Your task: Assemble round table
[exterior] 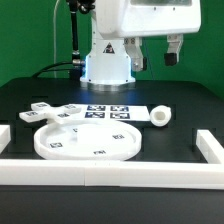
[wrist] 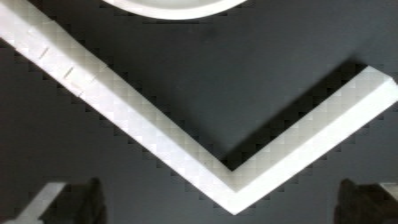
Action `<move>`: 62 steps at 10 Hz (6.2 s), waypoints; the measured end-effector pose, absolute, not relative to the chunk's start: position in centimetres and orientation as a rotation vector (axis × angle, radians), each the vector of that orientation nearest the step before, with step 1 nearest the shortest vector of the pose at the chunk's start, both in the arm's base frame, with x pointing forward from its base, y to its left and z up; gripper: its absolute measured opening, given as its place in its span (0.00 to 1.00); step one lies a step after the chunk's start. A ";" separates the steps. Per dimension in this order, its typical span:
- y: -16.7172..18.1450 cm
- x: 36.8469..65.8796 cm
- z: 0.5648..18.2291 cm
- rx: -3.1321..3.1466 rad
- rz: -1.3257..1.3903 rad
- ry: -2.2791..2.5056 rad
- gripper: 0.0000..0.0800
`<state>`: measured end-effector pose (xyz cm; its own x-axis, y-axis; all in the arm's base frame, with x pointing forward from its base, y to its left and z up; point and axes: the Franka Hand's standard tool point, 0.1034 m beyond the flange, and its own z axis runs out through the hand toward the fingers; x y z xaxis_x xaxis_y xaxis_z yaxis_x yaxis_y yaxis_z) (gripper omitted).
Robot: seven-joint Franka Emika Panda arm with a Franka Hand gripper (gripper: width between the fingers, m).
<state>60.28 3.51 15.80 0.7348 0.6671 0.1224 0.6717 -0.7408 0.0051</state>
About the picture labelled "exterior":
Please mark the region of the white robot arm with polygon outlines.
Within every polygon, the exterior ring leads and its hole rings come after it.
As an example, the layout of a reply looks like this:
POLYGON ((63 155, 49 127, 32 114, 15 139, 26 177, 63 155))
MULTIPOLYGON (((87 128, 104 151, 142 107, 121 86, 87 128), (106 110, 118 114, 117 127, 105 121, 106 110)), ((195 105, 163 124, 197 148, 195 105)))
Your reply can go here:
POLYGON ((98 91, 135 84, 132 74, 147 66, 140 49, 144 37, 165 36, 164 61, 173 66, 183 35, 201 26, 200 0, 95 0, 92 6, 92 48, 80 81, 98 91))

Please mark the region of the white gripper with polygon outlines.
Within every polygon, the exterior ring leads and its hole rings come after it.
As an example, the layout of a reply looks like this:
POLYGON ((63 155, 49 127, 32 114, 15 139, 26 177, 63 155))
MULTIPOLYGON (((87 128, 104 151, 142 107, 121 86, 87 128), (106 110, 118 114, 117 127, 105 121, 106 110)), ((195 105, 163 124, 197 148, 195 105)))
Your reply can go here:
POLYGON ((124 39, 124 46, 134 72, 147 69, 140 37, 168 35, 164 60, 166 66, 174 66, 182 34, 195 33, 201 26, 200 0, 96 0, 95 13, 103 37, 131 37, 124 39))

